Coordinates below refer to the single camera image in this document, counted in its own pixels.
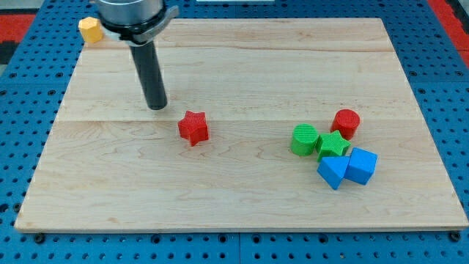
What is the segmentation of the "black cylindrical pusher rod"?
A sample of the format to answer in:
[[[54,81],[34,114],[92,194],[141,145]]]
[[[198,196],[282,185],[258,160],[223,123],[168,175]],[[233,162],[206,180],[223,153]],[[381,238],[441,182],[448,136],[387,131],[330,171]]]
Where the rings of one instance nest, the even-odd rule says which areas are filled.
[[[152,110],[165,108],[167,105],[166,91],[154,43],[149,42],[138,47],[131,46],[130,52],[147,107]]]

